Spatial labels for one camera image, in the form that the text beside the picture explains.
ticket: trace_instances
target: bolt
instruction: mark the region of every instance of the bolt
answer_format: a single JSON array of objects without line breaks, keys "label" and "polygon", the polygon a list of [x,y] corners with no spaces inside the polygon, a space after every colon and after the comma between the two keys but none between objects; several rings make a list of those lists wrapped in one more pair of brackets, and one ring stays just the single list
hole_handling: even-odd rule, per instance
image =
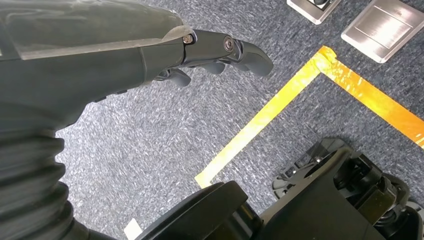
[{"label": "bolt", "polygon": [[234,39],[230,36],[224,38],[224,49],[231,53],[234,50]]},{"label": "bolt", "polygon": [[185,43],[185,44],[191,44],[191,43],[193,43],[193,41],[194,41],[194,38],[191,34],[185,35],[185,36],[182,37],[182,42]]}]

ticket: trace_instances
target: white tape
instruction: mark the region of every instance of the white tape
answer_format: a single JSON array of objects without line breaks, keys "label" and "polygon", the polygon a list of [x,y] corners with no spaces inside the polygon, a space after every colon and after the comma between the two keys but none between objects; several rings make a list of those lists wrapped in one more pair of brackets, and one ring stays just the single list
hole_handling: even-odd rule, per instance
[{"label": "white tape", "polygon": [[123,232],[126,235],[128,240],[136,240],[136,238],[142,234],[142,229],[140,228],[137,221],[133,218],[129,221],[128,225],[123,229]]}]

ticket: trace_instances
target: plastic cover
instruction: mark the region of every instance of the plastic cover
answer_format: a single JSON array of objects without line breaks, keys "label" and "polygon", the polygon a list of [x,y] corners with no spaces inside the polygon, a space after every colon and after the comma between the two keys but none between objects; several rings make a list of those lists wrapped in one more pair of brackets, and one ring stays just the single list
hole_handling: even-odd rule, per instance
[{"label": "plastic cover", "polygon": [[156,45],[192,32],[174,12],[131,0],[0,0],[0,24],[24,60]]}]

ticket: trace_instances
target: robotic hand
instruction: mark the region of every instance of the robotic hand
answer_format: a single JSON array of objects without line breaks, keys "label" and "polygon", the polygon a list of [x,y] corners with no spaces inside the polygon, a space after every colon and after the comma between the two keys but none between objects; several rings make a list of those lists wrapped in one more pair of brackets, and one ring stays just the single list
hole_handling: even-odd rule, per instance
[{"label": "robotic hand", "polygon": [[0,239],[111,239],[74,220],[55,132],[108,95],[153,80],[186,86],[181,68],[225,65],[273,68],[251,43],[136,2],[0,0]]}]

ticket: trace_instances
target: blue-gray carpet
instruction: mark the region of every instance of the blue-gray carpet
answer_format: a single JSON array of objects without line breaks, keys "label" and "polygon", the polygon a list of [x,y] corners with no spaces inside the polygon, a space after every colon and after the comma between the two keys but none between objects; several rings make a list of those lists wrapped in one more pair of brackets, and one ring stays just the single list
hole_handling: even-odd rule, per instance
[{"label": "blue-gray carpet", "polygon": [[[340,35],[368,0],[343,0],[314,25],[285,0],[149,0],[175,10],[193,28],[229,33],[267,52],[275,68],[257,77],[232,67],[221,75],[190,69],[192,83],[154,82],[87,106],[80,120],[59,132],[66,148],[76,218],[126,239],[135,218],[145,229],[199,189],[194,177],[294,73],[326,45],[338,59],[424,119],[424,30],[385,64]],[[403,2],[424,11],[421,0]],[[275,198],[273,178],[322,137],[340,137],[384,171],[404,181],[424,204],[424,150],[320,75],[268,125],[214,182],[236,180],[260,213]]]}]

